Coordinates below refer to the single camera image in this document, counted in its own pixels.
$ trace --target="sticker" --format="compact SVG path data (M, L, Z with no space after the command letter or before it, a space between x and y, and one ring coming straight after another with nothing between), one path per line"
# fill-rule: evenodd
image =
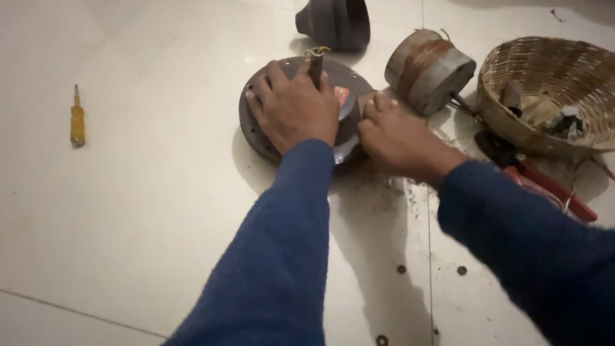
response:
M335 89L333 90L333 93L335 94L335 97L339 101L339 106L342 107L344 103L346 102L346 100L348 99L350 90L346 89L345 87L335 87Z

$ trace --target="screwdriver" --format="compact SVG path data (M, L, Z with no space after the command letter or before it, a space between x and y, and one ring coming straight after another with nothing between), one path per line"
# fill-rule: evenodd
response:
M79 100L79 87L75 84L75 106L71 107L71 143L74 148L83 147L85 144L85 131L83 123L83 108Z

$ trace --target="woven bamboo basket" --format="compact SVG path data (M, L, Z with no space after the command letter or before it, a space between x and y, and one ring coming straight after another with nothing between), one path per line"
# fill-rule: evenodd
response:
M516 79L524 97L548 92L560 108L579 108L586 133L574 141L535 130L500 104L506 83ZM493 49L478 76L483 119L524 152L587 157L615 150L615 54L582 41L525 37Z

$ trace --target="blue sleeve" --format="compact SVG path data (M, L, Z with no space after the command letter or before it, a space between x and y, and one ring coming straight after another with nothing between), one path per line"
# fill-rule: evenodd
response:
M324 345L333 152L289 150L166 346Z
M442 230L467 246L554 345L615 345L615 232L581 225L478 162L440 188Z

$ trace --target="right hand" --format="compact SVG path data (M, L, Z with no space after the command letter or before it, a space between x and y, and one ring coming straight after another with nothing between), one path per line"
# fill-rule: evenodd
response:
M334 146L339 101L325 72L320 77L318 91L309 76L309 59L301 64L291 81L280 63L272 61L258 82L256 93L260 102L252 91L245 96L261 129L282 155L307 139L320 139Z
M365 151L391 174L436 187L453 168L468 160L425 126L407 115L396 100L381 93L365 105L359 135Z

